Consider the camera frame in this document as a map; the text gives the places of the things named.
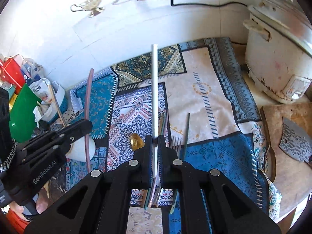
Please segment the dark metal fork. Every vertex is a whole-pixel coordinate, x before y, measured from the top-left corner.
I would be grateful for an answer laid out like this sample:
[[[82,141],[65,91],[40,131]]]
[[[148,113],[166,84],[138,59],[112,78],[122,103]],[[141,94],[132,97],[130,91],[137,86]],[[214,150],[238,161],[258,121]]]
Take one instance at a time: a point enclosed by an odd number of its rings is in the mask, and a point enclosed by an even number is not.
[[[182,146],[182,139],[179,137],[172,137],[170,148],[174,149],[177,153],[177,157],[179,157],[180,151]]]

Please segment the green chopstick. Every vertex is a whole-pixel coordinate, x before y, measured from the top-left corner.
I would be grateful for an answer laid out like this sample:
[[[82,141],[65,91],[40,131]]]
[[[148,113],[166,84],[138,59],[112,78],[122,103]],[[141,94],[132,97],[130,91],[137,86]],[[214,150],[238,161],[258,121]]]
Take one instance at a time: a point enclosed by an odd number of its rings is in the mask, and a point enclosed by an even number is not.
[[[186,152],[187,152],[188,135],[189,135],[189,123],[190,123],[190,113],[188,113],[188,115],[187,115],[187,126],[186,126],[186,133],[185,133],[185,136],[184,136],[183,151],[180,150],[179,153],[177,154],[178,159],[181,162],[184,160]],[[169,211],[170,214],[173,214],[174,211],[175,211],[178,195],[179,195],[179,190],[176,189],[175,192],[174,192],[174,201],[173,201],[173,204],[172,204],[171,209]]]

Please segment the white ceramic utensil cup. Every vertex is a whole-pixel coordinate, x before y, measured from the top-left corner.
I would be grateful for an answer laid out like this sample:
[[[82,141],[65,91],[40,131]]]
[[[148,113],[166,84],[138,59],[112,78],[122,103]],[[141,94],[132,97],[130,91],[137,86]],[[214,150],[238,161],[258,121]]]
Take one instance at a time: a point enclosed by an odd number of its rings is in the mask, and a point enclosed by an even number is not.
[[[89,139],[89,158],[92,159],[95,155],[96,145],[92,138]],[[86,162],[85,152],[85,137],[82,137],[71,144],[69,152],[66,153],[66,158],[80,162]]]

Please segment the white chopstick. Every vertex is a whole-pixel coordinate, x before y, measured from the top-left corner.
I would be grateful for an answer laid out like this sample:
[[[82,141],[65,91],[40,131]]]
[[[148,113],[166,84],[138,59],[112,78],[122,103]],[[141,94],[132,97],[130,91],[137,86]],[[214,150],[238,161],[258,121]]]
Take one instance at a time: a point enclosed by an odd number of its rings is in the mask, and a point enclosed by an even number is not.
[[[158,45],[152,45],[151,65],[151,94],[152,94],[152,138],[153,138],[153,177],[158,172]]]

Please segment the red tin box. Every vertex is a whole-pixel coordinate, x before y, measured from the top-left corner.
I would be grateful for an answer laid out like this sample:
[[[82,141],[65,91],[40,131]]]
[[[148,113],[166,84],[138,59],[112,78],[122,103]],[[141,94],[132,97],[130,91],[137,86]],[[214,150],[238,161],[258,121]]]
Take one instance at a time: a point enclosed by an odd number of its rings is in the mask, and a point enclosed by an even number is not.
[[[25,84],[25,79],[21,72],[23,60],[20,54],[1,59],[1,79],[12,84],[17,95]]]

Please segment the patterned patchwork table mat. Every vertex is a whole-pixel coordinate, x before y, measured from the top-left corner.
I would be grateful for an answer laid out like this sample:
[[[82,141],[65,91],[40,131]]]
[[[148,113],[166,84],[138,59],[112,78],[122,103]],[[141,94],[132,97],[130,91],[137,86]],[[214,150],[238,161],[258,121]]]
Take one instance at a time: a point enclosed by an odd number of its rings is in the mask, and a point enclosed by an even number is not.
[[[95,142],[91,170],[112,171],[130,160],[130,135],[152,133],[151,54],[114,64],[93,77],[90,134]],[[217,168],[273,220],[281,193],[265,174],[267,139],[256,102],[230,40],[209,38],[158,50],[158,132],[170,147],[182,139],[190,113],[184,160],[195,168]],[[50,181],[56,200],[88,174],[86,162],[67,159]]]

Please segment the green metal box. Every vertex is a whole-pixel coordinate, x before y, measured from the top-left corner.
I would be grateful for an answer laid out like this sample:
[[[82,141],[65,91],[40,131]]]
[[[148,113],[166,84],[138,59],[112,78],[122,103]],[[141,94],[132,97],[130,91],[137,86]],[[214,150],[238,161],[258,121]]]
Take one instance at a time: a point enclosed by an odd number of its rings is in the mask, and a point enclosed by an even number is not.
[[[23,143],[31,138],[36,127],[34,108],[40,99],[25,84],[19,92],[10,112],[10,132],[13,139]]]

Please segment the wooden cutting board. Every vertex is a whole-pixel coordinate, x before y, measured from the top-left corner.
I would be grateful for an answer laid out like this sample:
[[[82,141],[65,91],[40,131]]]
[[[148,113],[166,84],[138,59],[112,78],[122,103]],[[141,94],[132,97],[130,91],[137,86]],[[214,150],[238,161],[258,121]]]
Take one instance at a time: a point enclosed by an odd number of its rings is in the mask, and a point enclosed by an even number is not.
[[[279,217],[284,218],[311,193],[311,167],[280,149],[282,118],[294,121],[311,135],[311,103],[263,106],[260,115],[271,156],[271,180],[282,194]]]

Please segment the white plastic food bag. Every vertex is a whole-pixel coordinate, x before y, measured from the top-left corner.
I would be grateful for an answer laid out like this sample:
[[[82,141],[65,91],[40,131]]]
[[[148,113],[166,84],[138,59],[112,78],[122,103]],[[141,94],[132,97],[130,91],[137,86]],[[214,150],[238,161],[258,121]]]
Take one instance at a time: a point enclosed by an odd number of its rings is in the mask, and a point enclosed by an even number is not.
[[[25,58],[22,61],[21,73],[30,90],[44,103],[52,103],[51,82],[45,77],[44,68],[33,59]]]

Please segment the patterned steel cleaver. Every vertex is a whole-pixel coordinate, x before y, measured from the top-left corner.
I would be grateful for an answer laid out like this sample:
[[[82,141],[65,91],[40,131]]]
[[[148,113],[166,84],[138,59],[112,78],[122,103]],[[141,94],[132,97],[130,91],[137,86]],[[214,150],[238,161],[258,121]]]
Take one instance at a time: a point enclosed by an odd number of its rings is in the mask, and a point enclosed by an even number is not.
[[[279,147],[291,158],[311,166],[311,137],[294,121],[282,117]]]

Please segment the pink chopstick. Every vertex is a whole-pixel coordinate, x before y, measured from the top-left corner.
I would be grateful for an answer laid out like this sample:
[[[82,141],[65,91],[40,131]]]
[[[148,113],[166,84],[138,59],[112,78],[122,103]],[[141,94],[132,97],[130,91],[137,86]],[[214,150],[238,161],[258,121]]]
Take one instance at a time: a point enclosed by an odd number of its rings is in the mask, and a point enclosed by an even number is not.
[[[85,119],[89,120],[89,107],[90,107],[90,94],[91,94],[91,85],[93,82],[94,69],[91,68],[88,76],[86,94],[85,94]],[[88,173],[91,172],[90,167],[90,155],[89,155],[89,135],[85,135],[85,155],[86,155],[86,165]]]

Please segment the white rice cooker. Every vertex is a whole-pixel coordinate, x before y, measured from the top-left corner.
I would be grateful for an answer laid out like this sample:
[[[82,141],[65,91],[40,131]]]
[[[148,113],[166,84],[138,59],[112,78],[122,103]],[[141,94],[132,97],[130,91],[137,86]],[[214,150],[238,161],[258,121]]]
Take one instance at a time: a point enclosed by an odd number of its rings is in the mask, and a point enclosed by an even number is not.
[[[245,61],[256,87],[291,104],[311,85],[311,23],[296,0],[255,0]]]

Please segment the gold spoon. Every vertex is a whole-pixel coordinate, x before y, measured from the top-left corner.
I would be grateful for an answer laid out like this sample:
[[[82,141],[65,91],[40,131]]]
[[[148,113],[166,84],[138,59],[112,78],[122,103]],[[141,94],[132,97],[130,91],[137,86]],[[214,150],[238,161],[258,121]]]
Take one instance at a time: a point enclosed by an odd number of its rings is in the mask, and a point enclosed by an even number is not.
[[[144,141],[137,133],[132,133],[130,135],[131,149],[132,151],[136,151],[140,148],[144,147]]]

